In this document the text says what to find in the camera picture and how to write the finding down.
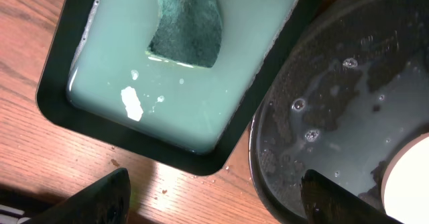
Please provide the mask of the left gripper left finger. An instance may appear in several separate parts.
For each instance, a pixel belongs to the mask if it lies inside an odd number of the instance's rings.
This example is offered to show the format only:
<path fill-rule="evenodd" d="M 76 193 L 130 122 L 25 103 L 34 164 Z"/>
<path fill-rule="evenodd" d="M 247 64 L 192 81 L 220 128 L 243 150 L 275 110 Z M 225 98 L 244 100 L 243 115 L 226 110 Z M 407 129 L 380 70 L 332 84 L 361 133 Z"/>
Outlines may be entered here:
<path fill-rule="evenodd" d="M 126 168 L 118 168 L 27 224 L 126 224 L 131 184 Z"/>

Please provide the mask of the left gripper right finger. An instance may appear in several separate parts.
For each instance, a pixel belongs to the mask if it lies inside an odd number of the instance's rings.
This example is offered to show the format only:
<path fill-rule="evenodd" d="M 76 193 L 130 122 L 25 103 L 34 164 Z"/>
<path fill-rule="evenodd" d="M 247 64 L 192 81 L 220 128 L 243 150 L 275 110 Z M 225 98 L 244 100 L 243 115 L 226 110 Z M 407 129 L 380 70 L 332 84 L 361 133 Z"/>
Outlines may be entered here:
<path fill-rule="evenodd" d="M 312 169 L 302 177 L 300 192 L 309 223 L 400 224 Z"/>

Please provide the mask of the white plate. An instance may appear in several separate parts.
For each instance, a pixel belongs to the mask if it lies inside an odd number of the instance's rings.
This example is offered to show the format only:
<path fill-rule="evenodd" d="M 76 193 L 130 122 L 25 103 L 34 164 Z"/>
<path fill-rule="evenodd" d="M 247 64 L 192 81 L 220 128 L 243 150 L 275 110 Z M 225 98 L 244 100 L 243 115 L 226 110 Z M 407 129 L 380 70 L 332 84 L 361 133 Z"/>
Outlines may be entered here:
<path fill-rule="evenodd" d="M 388 164 L 381 185 L 388 216 L 404 224 L 428 224 L 428 134 L 408 142 Z"/>

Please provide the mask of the green yellow sponge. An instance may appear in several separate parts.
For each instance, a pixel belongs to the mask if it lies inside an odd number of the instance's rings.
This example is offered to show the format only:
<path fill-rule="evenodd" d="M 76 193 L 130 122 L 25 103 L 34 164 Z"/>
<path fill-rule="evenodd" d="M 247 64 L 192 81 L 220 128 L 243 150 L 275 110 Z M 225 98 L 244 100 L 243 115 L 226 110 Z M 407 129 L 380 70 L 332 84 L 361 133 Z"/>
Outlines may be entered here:
<path fill-rule="evenodd" d="M 147 50 L 175 62 L 211 68 L 221 49 L 217 0 L 158 0 L 158 26 Z"/>

